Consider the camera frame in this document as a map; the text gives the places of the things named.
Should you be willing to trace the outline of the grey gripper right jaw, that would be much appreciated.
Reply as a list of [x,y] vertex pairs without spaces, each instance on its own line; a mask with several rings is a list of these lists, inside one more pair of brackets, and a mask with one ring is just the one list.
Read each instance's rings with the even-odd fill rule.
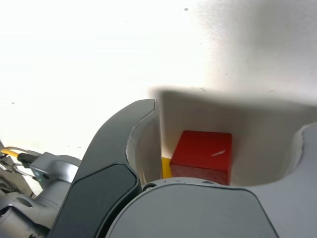
[[229,187],[159,181],[118,214],[107,238],[314,238],[317,235],[317,126],[296,132],[297,164],[272,183]]

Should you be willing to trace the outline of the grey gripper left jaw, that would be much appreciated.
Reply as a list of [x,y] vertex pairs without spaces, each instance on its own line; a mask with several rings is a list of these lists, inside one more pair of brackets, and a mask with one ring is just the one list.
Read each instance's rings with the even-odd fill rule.
[[162,177],[159,107],[138,100],[92,139],[49,236],[103,238],[120,211]]

